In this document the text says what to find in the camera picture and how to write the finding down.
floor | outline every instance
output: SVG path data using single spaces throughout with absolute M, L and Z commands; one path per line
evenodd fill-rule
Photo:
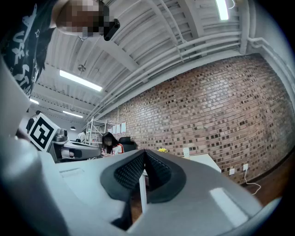
M 291 172 L 294 170 L 295 152 L 292 153 L 277 169 L 266 177 L 257 181 L 261 189 L 255 195 L 263 206 L 283 195 L 284 188 L 288 182 Z M 255 193 L 258 186 L 251 184 L 245 187 L 250 193 Z M 139 188 L 131 199 L 132 220 L 135 222 L 142 214 L 142 206 Z

ceiling light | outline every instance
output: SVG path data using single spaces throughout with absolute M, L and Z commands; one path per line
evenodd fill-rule
M 228 20 L 229 15 L 227 13 L 227 6 L 225 0 L 216 0 L 219 17 L 221 20 Z
M 38 101 L 36 101 L 36 100 L 33 100 L 33 99 L 29 99 L 31 102 L 34 102 L 34 103 L 36 103 L 36 104 L 39 104 L 39 102 Z
M 66 112 L 66 111 L 63 111 L 63 113 L 69 114 L 69 115 L 72 115 L 72 116 L 77 116 L 77 117 L 83 118 L 83 116 L 79 116 L 79 115 L 76 115 L 76 114 L 73 114 L 73 113 L 69 113 L 69 112 Z
M 70 79 L 72 81 L 75 81 L 75 82 L 77 82 L 79 84 L 85 85 L 85 86 L 87 86 L 89 88 L 95 89 L 97 91 L 101 91 L 101 89 L 102 89 L 101 86 L 98 86 L 98 85 L 96 85 L 94 83 L 91 83 L 91 82 L 89 82 L 87 80 L 84 80 L 84 79 L 82 79 L 82 78 L 80 78 L 78 76 L 72 75 L 72 74 L 70 74 L 68 72 L 65 72 L 65 71 L 62 71 L 62 70 L 59 71 L 59 75 L 62 76 L 62 77 L 65 77 L 67 79 Z

metal shelving rack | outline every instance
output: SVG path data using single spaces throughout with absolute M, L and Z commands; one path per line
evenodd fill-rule
M 102 142 L 98 142 L 99 137 L 102 136 L 106 132 L 107 124 L 113 124 L 111 122 L 107 122 L 104 120 L 98 120 L 94 119 L 94 117 L 91 118 L 87 122 L 86 125 L 86 144 L 98 146 Z

white cable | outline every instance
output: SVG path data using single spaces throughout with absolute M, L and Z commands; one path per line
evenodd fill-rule
M 247 170 L 246 170 L 245 177 L 244 177 L 245 180 L 246 180 L 246 184 L 256 184 L 256 183 L 247 183 L 246 175 L 247 175 Z
M 235 1 L 234 0 L 232 0 L 232 3 L 234 4 L 231 8 L 234 8 L 235 7 Z

white desk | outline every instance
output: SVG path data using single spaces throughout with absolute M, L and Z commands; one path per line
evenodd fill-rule
M 208 154 L 189 156 L 189 157 L 183 157 L 183 158 L 205 164 L 209 167 L 212 167 L 219 173 L 221 173 L 221 169 L 218 167 L 218 165 L 212 160 L 212 158 Z M 148 205 L 145 176 L 147 176 L 146 171 L 143 172 L 142 176 L 139 179 L 140 197 L 142 201 L 142 213 L 146 212 L 147 205 Z

